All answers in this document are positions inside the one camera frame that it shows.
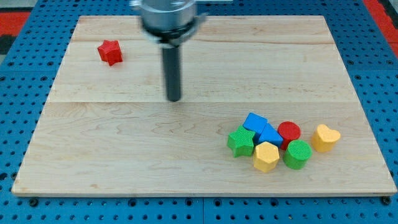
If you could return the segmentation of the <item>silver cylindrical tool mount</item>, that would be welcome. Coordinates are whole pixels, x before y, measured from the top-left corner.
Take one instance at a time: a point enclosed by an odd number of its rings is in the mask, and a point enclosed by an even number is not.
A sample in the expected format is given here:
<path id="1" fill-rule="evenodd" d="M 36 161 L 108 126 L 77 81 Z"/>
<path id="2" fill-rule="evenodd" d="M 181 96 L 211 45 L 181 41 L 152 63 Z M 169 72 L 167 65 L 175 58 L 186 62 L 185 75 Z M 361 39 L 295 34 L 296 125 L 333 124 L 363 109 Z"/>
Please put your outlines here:
<path id="1" fill-rule="evenodd" d="M 178 47 L 191 39 L 206 21 L 195 0 L 131 0 L 139 13 L 143 34 L 163 47 Z"/>

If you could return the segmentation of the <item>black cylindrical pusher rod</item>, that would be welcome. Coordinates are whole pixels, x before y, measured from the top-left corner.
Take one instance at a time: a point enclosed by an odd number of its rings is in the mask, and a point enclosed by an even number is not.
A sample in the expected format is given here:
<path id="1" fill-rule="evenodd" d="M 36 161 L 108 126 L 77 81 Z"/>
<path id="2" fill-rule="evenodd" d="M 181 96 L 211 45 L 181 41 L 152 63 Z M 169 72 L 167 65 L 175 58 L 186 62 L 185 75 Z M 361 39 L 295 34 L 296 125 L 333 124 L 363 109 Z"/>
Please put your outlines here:
<path id="1" fill-rule="evenodd" d="M 162 69 L 166 97 L 171 102 L 181 99 L 180 48 L 162 48 Z"/>

